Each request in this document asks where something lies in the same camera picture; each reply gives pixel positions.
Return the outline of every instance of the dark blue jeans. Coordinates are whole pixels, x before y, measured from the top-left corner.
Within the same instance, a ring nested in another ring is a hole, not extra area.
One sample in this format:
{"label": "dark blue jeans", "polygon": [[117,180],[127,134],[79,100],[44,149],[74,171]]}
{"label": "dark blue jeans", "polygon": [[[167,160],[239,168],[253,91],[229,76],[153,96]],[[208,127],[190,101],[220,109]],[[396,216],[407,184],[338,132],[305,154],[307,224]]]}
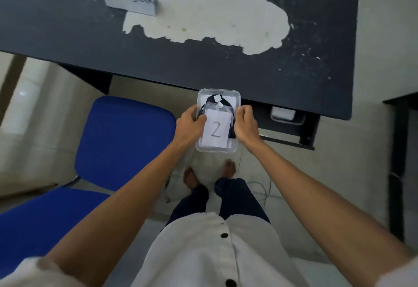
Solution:
{"label": "dark blue jeans", "polygon": [[[215,193],[222,199],[219,216],[224,220],[233,214],[245,214],[247,216],[262,218],[270,223],[263,208],[257,199],[255,199],[251,190],[248,188],[247,183],[243,179],[228,179],[226,177],[221,177],[215,183]],[[200,184],[175,207],[166,225],[179,218],[197,212],[205,212],[208,199],[208,189]]]}

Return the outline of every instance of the forearm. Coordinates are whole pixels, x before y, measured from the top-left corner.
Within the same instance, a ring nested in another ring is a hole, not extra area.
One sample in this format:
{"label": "forearm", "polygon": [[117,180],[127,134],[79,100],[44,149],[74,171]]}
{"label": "forearm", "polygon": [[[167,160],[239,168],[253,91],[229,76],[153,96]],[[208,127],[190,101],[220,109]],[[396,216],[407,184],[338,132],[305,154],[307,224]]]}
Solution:
{"label": "forearm", "polygon": [[340,195],[264,143],[252,150],[296,217],[354,286],[373,286],[407,263],[404,244]]}
{"label": "forearm", "polygon": [[68,232],[47,257],[87,286],[102,286],[136,237],[183,151],[171,143]]}

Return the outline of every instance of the white paint patch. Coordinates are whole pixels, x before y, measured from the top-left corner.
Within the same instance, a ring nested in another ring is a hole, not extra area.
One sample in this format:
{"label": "white paint patch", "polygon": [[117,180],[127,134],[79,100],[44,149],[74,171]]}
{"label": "white paint patch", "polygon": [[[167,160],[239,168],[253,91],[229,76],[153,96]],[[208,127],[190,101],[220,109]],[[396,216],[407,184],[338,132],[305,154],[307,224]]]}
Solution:
{"label": "white paint patch", "polygon": [[279,48],[290,29],[286,12],[267,0],[158,0],[155,17],[127,12],[123,31],[135,25],[147,37],[172,42],[213,37],[247,55]]}

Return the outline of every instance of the bare foot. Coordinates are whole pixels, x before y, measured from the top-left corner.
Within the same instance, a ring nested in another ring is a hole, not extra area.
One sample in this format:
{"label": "bare foot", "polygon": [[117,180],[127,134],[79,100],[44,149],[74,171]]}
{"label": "bare foot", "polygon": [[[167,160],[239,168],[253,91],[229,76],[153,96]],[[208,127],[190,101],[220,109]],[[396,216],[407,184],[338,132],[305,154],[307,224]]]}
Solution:
{"label": "bare foot", "polygon": [[237,172],[237,168],[235,167],[235,162],[233,162],[230,159],[227,159],[227,161],[225,162],[224,171],[222,172],[221,177],[226,177],[228,179],[231,179],[236,172]]}
{"label": "bare foot", "polygon": [[196,188],[200,185],[200,182],[197,180],[196,175],[194,174],[193,168],[187,167],[184,171],[183,183],[190,190]]}

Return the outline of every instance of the chair seat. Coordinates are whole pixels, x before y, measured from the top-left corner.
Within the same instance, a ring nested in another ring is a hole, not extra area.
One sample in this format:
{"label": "chair seat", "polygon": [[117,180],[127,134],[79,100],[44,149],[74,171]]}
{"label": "chair seat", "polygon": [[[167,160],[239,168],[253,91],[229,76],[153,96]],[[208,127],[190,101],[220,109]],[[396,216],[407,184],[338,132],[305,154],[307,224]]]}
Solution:
{"label": "chair seat", "polygon": [[58,188],[0,214],[0,279],[27,257],[46,255],[109,195]]}
{"label": "chair seat", "polygon": [[170,111],[142,102],[103,96],[91,107],[77,150],[79,176],[117,191],[173,140]]}

